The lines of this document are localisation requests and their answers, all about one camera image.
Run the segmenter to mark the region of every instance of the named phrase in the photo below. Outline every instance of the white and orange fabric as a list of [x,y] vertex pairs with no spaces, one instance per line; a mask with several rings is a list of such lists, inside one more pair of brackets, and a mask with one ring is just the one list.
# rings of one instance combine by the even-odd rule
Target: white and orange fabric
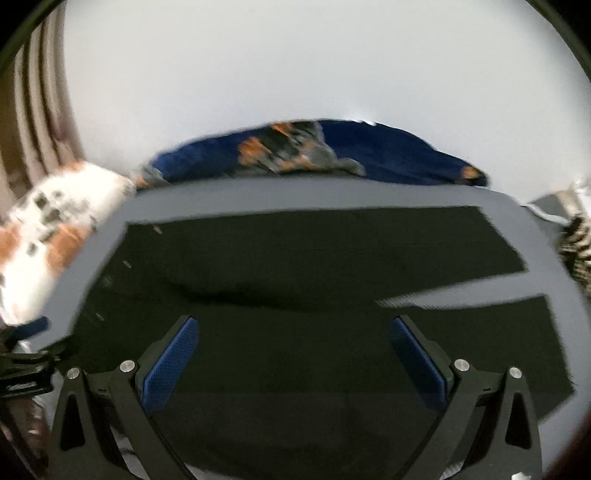
[[39,182],[0,228],[0,315],[20,325],[41,313],[89,235],[129,195],[132,181],[77,160]]

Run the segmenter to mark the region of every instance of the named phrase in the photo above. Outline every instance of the beige curtain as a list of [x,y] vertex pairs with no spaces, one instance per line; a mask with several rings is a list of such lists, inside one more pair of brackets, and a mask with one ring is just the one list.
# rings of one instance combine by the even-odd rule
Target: beige curtain
[[0,78],[0,216],[75,155],[63,76],[66,5],[56,8]]

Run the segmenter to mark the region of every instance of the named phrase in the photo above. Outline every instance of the blue bedding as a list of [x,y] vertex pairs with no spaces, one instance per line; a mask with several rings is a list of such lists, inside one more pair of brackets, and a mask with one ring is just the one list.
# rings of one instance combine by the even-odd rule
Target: blue bedding
[[485,173],[404,130],[352,121],[297,121],[196,140],[157,155],[138,187],[224,175],[345,171],[411,185],[487,186]]

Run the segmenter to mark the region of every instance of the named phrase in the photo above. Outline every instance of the black fabric panel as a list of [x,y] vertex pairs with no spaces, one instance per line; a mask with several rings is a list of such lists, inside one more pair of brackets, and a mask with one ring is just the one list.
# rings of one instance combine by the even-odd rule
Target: black fabric panel
[[316,210],[129,227],[125,249],[192,301],[348,309],[523,270],[475,207]]
[[409,314],[479,369],[522,368],[540,417],[572,393],[543,297],[462,310],[376,304],[521,269],[471,207],[132,225],[74,327],[72,363],[114,369],[191,314],[199,347],[154,415],[186,462],[246,480],[390,479],[435,420],[388,343],[394,316]]
[[104,321],[76,332],[90,347],[78,361],[92,371],[139,357],[182,313],[199,318],[199,347],[154,419],[186,462],[245,479],[392,478],[435,420],[388,343],[401,313],[452,359],[522,368],[539,417],[572,393],[543,297],[310,313],[96,291],[92,304]]

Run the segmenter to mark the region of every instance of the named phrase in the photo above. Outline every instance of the bed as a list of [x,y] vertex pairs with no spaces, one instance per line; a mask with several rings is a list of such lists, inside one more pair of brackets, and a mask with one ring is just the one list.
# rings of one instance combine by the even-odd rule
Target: bed
[[[552,207],[552,201],[545,200],[543,206]],[[68,334],[87,289],[121,242],[129,223],[157,225],[190,218],[283,210],[461,205],[477,206],[482,211],[519,252],[525,271],[387,302],[389,306],[451,308],[546,296],[574,388],[574,394],[539,424],[543,465],[548,471],[572,441],[591,401],[587,303],[553,250],[559,231],[556,226],[536,219],[510,197],[478,187],[403,186],[353,178],[294,176],[198,181],[144,192],[129,199],[99,228],[62,276],[44,310],[53,322],[52,328],[33,339],[33,348],[40,349]]]

